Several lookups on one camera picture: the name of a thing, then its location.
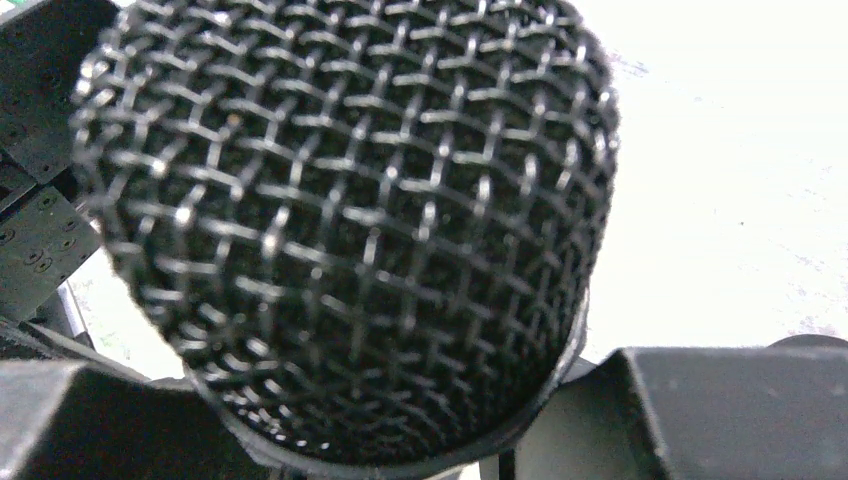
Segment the black microphone orange end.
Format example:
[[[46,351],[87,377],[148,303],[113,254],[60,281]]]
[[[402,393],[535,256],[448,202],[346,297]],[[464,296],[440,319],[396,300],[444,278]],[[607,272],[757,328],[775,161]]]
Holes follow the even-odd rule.
[[[619,147],[567,1],[136,1],[75,170],[134,303],[260,464],[426,477],[573,365]]]

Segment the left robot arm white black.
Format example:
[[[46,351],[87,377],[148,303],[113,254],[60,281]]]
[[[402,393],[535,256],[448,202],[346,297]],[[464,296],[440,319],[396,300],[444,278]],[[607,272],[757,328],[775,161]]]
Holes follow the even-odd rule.
[[[112,1],[5,1],[1,15],[1,357],[90,343],[67,280],[99,248],[71,169],[71,93]]]

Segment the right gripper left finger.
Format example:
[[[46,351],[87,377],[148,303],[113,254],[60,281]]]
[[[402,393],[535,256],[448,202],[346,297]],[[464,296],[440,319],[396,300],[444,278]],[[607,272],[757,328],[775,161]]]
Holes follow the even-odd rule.
[[[269,479],[191,390],[77,361],[1,364],[4,479]]]

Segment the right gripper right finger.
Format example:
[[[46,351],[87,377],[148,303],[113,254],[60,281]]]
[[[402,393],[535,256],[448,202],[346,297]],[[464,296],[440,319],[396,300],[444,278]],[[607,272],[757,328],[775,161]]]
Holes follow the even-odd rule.
[[[843,479],[843,348],[626,348],[564,384],[518,479]]]

